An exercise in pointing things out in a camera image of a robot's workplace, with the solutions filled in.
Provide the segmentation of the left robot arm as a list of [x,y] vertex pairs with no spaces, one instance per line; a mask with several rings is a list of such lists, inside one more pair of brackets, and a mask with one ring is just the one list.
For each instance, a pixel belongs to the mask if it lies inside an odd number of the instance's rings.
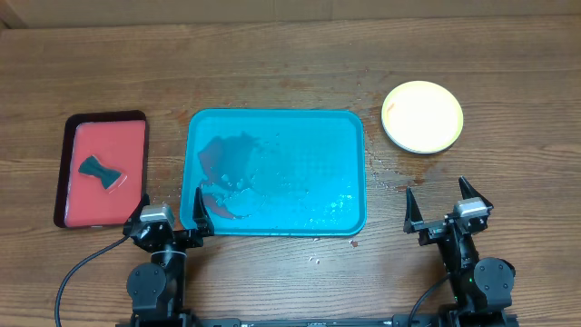
[[146,194],[124,223],[123,235],[151,255],[149,262],[130,272],[126,282],[132,299],[131,326],[202,324],[192,311],[184,308],[187,251],[202,247],[203,240],[214,235],[200,188],[195,190],[192,218],[194,228],[176,231],[169,205],[151,205]]

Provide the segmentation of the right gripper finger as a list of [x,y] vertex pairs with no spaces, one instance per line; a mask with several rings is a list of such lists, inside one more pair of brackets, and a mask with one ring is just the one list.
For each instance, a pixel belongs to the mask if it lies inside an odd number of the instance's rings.
[[483,200],[482,195],[469,183],[465,176],[460,176],[458,178],[459,189],[464,200],[472,198],[480,198]]
[[415,233],[424,223],[419,206],[410,187],[406,190],[406,214],[403,225],[404,233]]

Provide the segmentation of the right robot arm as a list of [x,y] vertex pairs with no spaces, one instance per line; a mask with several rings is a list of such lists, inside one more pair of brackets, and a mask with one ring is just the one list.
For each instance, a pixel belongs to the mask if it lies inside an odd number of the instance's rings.
[[[441,221],[425,222],[415,196],[406,190],[406,215],[403,231],[416,233],[419,245],[438,247],[446,275],[426,290],[405,318],[407,326],[502,326],[514,327],[515,314],[505,309],[512,305],[516,269],[499,258],[480,258],[473,235],[487,229],[494,205],[468,180],[458,178],[462,199]],[[444,283],[450,284],[455,301],[443,304],[438,312],[419,315],[419,307]]]

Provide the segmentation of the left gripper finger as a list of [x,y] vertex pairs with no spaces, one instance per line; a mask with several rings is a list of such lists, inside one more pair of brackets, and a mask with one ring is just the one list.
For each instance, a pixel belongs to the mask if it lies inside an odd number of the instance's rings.
[[203,202],[203,193],[200,187],[195,190],[192,219],[200,236],[214,236],[214,225]]
[[140,220],[140,216],[142,214],[143,208],[150,204],[150,197],[147,193],[145,193],[140,202],[137,204],[135,210],[131,213],[129,218],[127,219],[126,223],[135,223]]

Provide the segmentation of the yellow-green plate with red stain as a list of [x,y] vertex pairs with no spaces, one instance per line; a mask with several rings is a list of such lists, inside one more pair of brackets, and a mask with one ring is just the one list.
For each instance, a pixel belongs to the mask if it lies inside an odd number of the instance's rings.
[[395,87],[381,107],[381,123],[389,139],[414,154],[435,154],[459,138],[464,115],[457,98],[428,81]]

